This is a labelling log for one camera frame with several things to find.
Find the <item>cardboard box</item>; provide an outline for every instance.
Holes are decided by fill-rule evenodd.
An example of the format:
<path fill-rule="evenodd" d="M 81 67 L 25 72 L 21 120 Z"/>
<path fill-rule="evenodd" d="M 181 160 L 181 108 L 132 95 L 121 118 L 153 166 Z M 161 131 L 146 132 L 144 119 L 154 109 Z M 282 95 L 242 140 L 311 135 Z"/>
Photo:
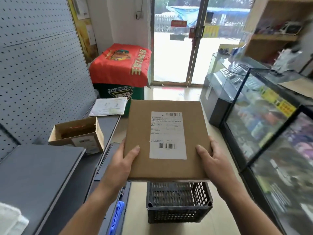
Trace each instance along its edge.
<path fill-rule="evenodd" d="M 207 180 L 195 146 L 212 152 L 200 102 L 132 100 L 124 156 L 140 153 L 129 179 Z"/>
<path fill-rule="evenodd" d="M 104 150 L 104 136 L 96 117 L 74 120 L 53 127 L 48 143 L 54 146 L 73 145 L 86 149 L 87 154 Z"/>

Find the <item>fingernail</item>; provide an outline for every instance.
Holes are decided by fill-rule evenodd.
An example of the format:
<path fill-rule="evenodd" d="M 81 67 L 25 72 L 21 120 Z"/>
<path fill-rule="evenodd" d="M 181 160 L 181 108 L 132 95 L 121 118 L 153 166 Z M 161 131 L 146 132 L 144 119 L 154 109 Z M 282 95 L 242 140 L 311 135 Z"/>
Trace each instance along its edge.
<path fill-rule="evenodd" d="M 203 148 L 203 147 L 202 147 L 201 145 L 197 145 L 197 146 L 196 146 L 196 149 L 197 149 L 197 150 L 201 150 L 202 148 Z"/>
<path fill-rule="evenodd" d="M 136 152 L 139 152 L 140 151 L 139 145 L 137 145 L 134 149 L 135 149 Z"/>

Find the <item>electrical outlet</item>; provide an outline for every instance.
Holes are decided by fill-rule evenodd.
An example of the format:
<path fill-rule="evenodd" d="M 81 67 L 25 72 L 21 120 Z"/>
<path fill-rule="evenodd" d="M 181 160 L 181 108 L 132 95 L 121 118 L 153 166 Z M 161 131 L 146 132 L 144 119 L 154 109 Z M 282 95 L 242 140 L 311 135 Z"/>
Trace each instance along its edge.
<path fill-rule="evenodd" d="M 136 11 L 136 19 L 139 20 L 139 19 L 142 19 L 143 18 L 143 11 Z"/>

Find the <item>black plastic crate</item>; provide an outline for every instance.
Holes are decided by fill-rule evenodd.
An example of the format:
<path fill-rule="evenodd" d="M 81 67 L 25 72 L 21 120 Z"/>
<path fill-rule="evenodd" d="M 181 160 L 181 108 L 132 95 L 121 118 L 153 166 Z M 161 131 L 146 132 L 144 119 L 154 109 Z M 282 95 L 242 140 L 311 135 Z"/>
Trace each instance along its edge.
<path fill-rule="evenodd" d="M 148 182 L 149 223 L 200 222 L 212 209 L 206 182 Z"/>

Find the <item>hand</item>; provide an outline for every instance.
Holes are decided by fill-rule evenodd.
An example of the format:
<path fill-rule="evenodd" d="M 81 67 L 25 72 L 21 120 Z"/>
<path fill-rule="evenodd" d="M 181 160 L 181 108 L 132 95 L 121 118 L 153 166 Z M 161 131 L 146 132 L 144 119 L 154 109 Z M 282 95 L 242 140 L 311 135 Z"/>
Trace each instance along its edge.
<path fill-rule="evenodd" d="M 105 199 L 110 201 L 110 204 L 116 200 L 118 192 L 125 185 L 131 172 L 131 164 L 140 151 L 140 147 L 136 146 L 124 158 L 124 145 L 125 139 L 114 154 L 110 165 L 105 170 L 104 176 L 96 189 L 99 191 L 98 195 L 100 197 L 104 196 Z"/>
<path fill-rule="evenodd" d="M 218 143 L 210 136 L 209 140 L 213 151 L 212 156 L 200 145 L 197 145 L 196 149 L 202 159 L 204 170 L 216 186 L 219 195 L 224 200 L 228 200 L 236 194 L 247 193 L 243 185 L 236 178 L 233 167 Z"/>

